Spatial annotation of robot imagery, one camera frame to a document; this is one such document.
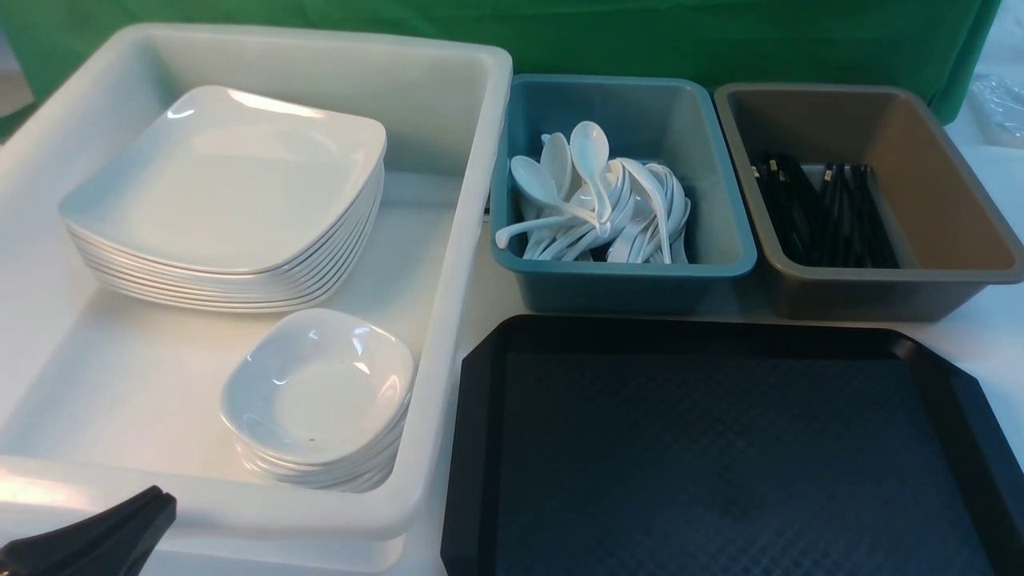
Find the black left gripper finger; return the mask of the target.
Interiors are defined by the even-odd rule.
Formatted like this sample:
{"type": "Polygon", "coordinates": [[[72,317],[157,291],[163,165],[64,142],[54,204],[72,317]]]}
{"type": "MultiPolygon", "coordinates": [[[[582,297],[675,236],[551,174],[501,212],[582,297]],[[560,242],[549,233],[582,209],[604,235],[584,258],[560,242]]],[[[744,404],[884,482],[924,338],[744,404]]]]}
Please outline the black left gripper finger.
{"type": "Polygon", "coordinates": [[[79,522],[5,543],[3,575],[138,575],[177,517],[177,499],[150,488],[79,522]]]}

